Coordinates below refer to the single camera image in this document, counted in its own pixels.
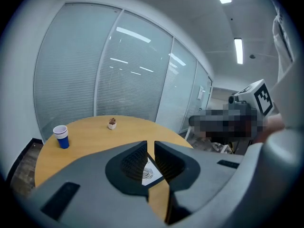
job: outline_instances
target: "potted plant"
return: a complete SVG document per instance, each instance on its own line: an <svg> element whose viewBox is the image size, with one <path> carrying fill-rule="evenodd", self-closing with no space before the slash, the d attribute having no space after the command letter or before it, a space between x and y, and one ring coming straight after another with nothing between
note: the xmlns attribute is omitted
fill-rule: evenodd
<svg viewBox="0 0 304 228"><path fill-rule="evenodd" d="M113 130L113 129L115 129L115 127L116 127L116 120L113 117L113 118L110 119L110 121L108 123L108 128L111 129L111 130Z"/></svg>

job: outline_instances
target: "small succulent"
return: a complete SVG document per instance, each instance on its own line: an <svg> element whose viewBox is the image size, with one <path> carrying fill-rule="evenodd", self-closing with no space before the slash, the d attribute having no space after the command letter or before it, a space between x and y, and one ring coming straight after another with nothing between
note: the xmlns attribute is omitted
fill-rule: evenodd
<svg viewBox="0 0 304 228"><path fill-rule="evenodd" d="M116 123L115 118L114 117L111 118L110 121L109 121L109 124L114 125L115 123Z"/></svg>

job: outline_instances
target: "tabletop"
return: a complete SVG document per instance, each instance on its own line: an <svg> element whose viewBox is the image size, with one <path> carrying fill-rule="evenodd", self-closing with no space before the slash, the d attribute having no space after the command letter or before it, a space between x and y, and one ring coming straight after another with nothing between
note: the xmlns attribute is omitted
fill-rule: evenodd
<svg viewBox="0 0 304 228"><path fill-rule="evenodd" d="M114 130L107 127L112 117L117 122ZM67 128L69 148L61 149L54 135L42 147L35 168L36 187L78 158L119 145L146 140L148 153L153 159L155 159L154 141L166 141L192 148L186 140L172 130L130 116L89 117L72 122ZM165 180L149 188L149 205L162 220L166 217L168 200L169 185Z"/></svg>

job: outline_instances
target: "cup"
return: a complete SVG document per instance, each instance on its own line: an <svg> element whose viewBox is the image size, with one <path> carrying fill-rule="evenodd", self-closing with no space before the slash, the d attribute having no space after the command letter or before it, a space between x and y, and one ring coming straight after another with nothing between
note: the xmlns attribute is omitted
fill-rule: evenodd
<svg viewBox="0 0 304 228"><path fill-rule="evenodd" d="M59 125L53 129L53 133L57 138L60 147L62 149L67 149L69 147L67 126Z"/></svg>

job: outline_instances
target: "round wooden table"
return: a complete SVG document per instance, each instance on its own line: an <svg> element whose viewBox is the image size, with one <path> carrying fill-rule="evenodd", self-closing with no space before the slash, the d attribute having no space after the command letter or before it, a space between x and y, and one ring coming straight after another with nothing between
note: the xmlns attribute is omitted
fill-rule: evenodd
<svg viewBox="0 0 304 228"><path fill-rule="evenodd" d="M117 127L107 127L114 117ZM192 148L172 130L154 122L129 116L97 116L75 121L67 125L69 148L61 149L54 135L43 146L35 168L35 185L38 187L69 163L88 154L104 151L119 145L146 140L148 153L154 157L154 141L166 141ZM166 217L169 185L163 180L149 189L149 205L162 220Z"/></svg>

